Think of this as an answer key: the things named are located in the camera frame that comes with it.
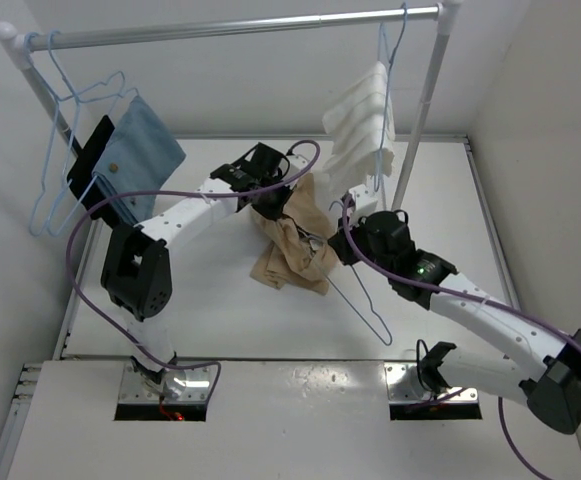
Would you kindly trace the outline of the beige t shirt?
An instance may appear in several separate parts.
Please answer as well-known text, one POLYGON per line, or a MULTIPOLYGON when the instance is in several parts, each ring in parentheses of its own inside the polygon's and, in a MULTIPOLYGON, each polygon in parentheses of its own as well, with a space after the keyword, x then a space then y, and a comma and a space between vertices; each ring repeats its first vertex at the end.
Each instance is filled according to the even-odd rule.
POLYGON ((327 243, 335 230, 316 204, 314 175, 298 180, 279 219, 269 220, 254 210, 250 216, 269 239, 250 277, 276 290, 293 285, 326 295, 327 275, 338 264, 338 257, 327 243))

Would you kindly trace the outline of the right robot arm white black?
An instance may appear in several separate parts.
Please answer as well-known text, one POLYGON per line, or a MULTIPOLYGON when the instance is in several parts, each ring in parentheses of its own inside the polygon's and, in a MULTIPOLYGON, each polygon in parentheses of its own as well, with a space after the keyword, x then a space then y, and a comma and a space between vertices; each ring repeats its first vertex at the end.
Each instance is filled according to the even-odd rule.
POLYGON ((328 244, 342 264, 364 262, 401 298, 456 322, 502 355, 483 359, 440 341, 416 361, 405 394, 424 398, 472 387, 527 407, 559 433, 578 430, 581 329, 568 335, 488 296, 453 264, 417 248, 402 211, 380 211, 355 226, 341 220, 328 244))

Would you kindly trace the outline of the white folded cloth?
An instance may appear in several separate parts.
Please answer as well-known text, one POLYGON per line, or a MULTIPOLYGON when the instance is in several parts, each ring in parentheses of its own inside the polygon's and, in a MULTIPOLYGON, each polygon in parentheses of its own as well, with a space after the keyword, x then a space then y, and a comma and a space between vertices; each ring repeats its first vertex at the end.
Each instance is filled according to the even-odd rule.
MULTIPOLYGON (((322 167, 329 190, 341 196, 374 175, 379 147, 381 111, 386 82, 385 67, 375 62, 328 106, 322 124, 332 141, 331 156, 322 167)), ((383 148, 383 175, 391 176, 395 160, 394 113, 388 111, 388 137, 383 148)))

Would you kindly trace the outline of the blue hanger with white cloth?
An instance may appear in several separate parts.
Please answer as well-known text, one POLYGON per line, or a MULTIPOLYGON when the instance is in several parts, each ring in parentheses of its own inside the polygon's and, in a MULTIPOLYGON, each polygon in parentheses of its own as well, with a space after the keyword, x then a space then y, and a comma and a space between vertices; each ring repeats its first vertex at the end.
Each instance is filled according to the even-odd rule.
POLYGON ((408 13, 405 13, 404 19, 401 23, 401 29, 399 31, 398 38, 394 44, 389 42, 388 31, 385 23, 381 23, 378 29, 378 47, 377 47, 377 60, 383 64, 386 71, 386 82, 384 88, 384 101, 381 111, 381 132, 379 147, 375 152, 375 164, 374 164, 374 175, 373 175, 373 190, 375 193, 379 192, 383 187, 383 148, 386 145, 386 139, 388 133, 386 128, 388 127, 388 111, 392 105, 390 100, 390 92, 392 85, 392 71, 396 62, 396 57, 401 46, 406 26, 408 23, 408 13))

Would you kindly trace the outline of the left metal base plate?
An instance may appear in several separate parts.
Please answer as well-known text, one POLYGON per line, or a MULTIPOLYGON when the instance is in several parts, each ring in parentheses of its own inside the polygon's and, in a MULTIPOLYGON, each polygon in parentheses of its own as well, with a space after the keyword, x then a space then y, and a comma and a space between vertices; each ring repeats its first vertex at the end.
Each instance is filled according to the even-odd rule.
POLYGON ((156 405, 162 400, 167 405, 202 404, 208 399, 212 379, 210 369, 204 367, 168 372, 155 383, 128 363, 121 377, 118 403, 156 405))

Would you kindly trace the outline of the metal clothes rack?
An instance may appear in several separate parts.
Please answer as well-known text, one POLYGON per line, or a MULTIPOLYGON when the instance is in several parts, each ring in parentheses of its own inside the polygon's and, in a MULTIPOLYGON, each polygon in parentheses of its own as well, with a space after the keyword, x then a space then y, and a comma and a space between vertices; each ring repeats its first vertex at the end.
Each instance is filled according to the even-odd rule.
POLYGON ((400 21, 407 25, 419 20, 437 22, 437 34, 430 63, 419 100, 405 158, 399 173, 397 187, 392 200, 394 209, 402 206, 413 170, 420 139, 430 110, 432 96, 437 84, 450 35, 461 9, 460 1, 441 1, 435 6, 400 7, 398 9, 312 14, 267 19, 233 20, 224 22, 198 22, 121 29, 73 32, 54 35, 21 34, 9 22, 0 21, 0 45, 14 64, 24 74, 41 105, 51 107, 49 89, 42 85, 41 77, 29 74, 33 67, 31 54, 36 51, 92 48, 125 44, 162 42, 195 38, 246 35, 255 33, 297 31, 348 25, 387 23, 400 21))

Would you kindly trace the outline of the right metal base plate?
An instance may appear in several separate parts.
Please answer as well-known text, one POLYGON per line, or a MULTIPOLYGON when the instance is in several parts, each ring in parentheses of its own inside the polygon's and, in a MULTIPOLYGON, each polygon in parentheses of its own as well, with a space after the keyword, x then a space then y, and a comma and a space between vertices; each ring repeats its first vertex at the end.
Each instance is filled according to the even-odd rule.
POLYGON ((414 361, 384 363, 388 399, 394 405, 418 405, 421 403, 470 404, 477 403, 479 395, 474 388, 452 387, 434 394, 421 386, 414 361))

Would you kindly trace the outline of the blue hanger holding denim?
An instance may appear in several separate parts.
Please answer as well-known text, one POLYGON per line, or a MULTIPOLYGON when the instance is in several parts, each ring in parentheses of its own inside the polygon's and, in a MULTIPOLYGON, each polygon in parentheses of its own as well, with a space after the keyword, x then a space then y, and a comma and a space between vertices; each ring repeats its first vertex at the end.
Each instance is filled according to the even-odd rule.
POLYGON ((53 224, 53 220, 56 218, 59 206, 64 197, 68 193, 72 193, 76 198, 76 203, 80 204, 91 192, 96 183, 96 180, 92 177, 93 166, 84 155, 84 148, 76 138, 75 128, 78 126, 82 107, 90 103, 109 102, 110 107, 108 111, 112 112, 119 100, 127 96, 136 96, 139 94, 138 89, 128 88, 126 86, 126 76, 121 70, 113 72, 103 81, 95 82, 81 90, 77 89, 68 79, 65 70, 60 65, 54 53, 55 48, 58 46, 56 39, 58 35, 59 32, 57 30, 53 30, 47 34, 45 46, 47 47, 50 60, 56 67, 67 88, 67 93, 65 95, 57 93, 37 68, 32 69, 32 73, 41 83, 42 91, 49 95, 50 117, 53 121, 40 179, 41 191, 35 200, 33 206, 34 211, 30 215, 28 224, 30 234, 35 237, 43 234, 51 237, 60 236, 76 212, 75 209, 71 209, 60 224, 53 224), (54 138, 57 134, 60 134, 66 141, 61 188, 53 200, 47 217, 40 226, 36 226, 35 211, 42 203, 47 192, 47 172, 54 148, 54 138))

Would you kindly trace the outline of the black cloth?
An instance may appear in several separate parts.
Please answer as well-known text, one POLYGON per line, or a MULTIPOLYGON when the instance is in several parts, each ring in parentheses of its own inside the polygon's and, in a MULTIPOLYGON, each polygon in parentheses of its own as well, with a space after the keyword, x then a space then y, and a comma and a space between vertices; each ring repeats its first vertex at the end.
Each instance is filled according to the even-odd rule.
POLYGON ((86 210, 104 199, 95 182, 94 168, 113 132, 113 122, 108 115, 104 115, 67 174, 71 193, 86 210))

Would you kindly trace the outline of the blue denim cloth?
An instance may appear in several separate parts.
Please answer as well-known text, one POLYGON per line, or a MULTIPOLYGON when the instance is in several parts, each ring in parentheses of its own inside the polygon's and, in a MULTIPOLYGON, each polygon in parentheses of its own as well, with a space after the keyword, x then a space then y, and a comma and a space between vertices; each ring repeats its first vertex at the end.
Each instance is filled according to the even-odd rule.
POLYGON ((94 166, 95 184, 120 219, 136 225, 153 216, 154 192, 186 153, 154 110, 137 95, 94 166))

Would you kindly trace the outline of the metal base plate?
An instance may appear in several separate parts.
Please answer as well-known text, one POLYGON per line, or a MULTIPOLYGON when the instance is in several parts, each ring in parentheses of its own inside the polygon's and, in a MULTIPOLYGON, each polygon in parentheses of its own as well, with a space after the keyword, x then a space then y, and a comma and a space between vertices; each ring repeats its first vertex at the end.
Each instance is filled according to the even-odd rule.
POLYGON ((434 394, 421 386, 414 361, 384 363, 388 399, 394 405, 418 405, 421 403, 470 404, 477 403, 479 395, 474 388, 452 387, 434 394))
POLYGON ((155 383, 128 363, 121 377, 118 403, 156 405, 162 400, 167 405, 202 404, 208 399, 212 379, 210 369, 204 367, 168 372, 155 383))

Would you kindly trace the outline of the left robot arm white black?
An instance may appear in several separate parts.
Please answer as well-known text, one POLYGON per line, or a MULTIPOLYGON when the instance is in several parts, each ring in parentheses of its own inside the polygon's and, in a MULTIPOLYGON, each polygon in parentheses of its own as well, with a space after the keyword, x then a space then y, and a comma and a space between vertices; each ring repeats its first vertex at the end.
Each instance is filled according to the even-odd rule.
POLYGON ((252 205, 279 215, 292 194, 283 183, 301 166, 289 153, 258 143, 231 164, 212 171, 197 189, 164 212, 112 231, 101 285, 120 308, 135 344, 131 361, 148 382, 159 385, 175 363, 161 315, 172 297, 171 255, 214 223, 252 205))

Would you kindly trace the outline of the empty blue hanger left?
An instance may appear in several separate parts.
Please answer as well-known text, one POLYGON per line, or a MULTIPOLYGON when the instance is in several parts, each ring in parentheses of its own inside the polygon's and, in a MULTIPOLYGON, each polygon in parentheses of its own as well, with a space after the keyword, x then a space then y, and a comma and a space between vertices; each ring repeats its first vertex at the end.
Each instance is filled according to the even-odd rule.
POLYGON ((108 112, 113 113, 122 99, 136 93, 134 88, 127 87, 126 75, 122 70, 116 70, 85 87, 76 86, 56 54, 59 50, 59 38, 62 36, 60 31, 52 30, 47 34, 28 33, 22 40, 23 59, 26 65, 21 73, 50 120, 39 176, 39 190, 28 219, 28 231, 33 237, 61 236, 76 214, 77 205, 73 205, 63 216, 59 214, 59 208, 66 199, 70 187, 74 185, 68 178, 68 170, 76 164, 77 157, 84 150, 77 139, 77 128, 86 107, 104 103, 108 106, 108 112), (33 43, 36 40, 41 41, 49 61, 58 73, 64 87, 63 91, 55 89, 34 63, 33 43), (50 188, 49 171, 58 140, 63 142, 61 170, 58 186, 50 188))

